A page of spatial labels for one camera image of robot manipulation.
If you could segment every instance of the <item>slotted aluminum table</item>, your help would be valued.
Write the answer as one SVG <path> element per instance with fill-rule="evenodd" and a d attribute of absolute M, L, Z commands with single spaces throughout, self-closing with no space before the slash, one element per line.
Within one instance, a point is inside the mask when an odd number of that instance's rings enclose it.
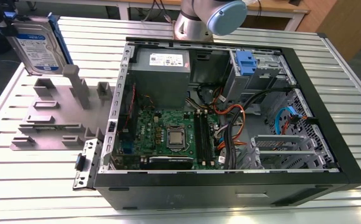
<path fill-rule="evenodd" d="M 170 24 L 164 23 L 63 17 L 59 24 L 88 85 L 106 81 L 114 86 L 126 36 L 172 38 Z M 361 82 L 329 41 L 312 33 L 246 28 L 232 35 L 216 36 L 214 41 L 294 48 L 361 166 Z M 292 208 L 114 211 L 97 191 L 72 191 L 79 151 L 9 149 L 36 95 L 32 89 L 36 79 L 20 65 L 0 96 L 0 221 L 361 223 L 361 187 Z M 52 79 L 68 83 L 63 77 Z"/>

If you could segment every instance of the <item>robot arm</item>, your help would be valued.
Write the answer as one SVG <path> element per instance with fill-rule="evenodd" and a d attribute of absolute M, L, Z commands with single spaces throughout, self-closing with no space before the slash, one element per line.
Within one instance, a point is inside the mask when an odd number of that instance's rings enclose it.
<path fill-rule="evenodd" d="M 245 17 L 246 4 L 241 0 L 182 0 L 174 36 L 180 40 L 212 41 L 212 34 L 232 33 Z"/>

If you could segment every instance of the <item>open computer tower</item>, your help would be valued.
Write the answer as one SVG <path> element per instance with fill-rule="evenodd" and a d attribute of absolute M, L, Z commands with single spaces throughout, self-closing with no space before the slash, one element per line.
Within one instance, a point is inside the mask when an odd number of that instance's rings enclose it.
<path fill-rule="evenodd" d="M 293 49 L 128 38 L 73 189 L 116 209 L 294 206 L 361 169 Z"/>

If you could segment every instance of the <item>white sticker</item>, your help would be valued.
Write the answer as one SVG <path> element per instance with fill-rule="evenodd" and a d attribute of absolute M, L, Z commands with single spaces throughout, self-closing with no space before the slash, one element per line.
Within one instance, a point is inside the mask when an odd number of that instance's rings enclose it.
<path fill-rule="evenodd" d="M 182 55 L 150 54 L 149 65 L 182 67 Z"/>
<path fill-rule="evenodd" d="M 218 163 L 225 163 L 225 157 L 224 156 L 218 157 Z"/>
<path fill-rule="evenodd" d="M 39 70 L 57 70 L 59 64 L 53 53 L 48 50 L 45 37 L 43 35 L 19 34 L 16 38 L 32 66 Z"/>
<path fill-rule="evenodd" d="M 226 98 L 225 98 L 222 95 L 218 95 L 218 99 L 220 99 L 220 101 L 222 101 L 222 102 L 226 101 Z"/>

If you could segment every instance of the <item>blue hard drive label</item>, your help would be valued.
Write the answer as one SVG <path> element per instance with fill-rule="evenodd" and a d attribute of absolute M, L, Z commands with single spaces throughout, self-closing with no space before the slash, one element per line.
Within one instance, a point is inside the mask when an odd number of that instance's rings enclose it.
<path fill-rule="evenodd" d="M 59 64 L 52 52 L 52 45 L 44 35 L 19 34 L 16 36 L 32 66 L 44 71 L 56 71 Z"/>
<path fill-rule="evenodd" d="M 21 40 L 40 40 L 40 41 L 45 40 L 45 37 L 43 35 L 35 35 L 35 34 L 19 34 L 17 38 Z"/>

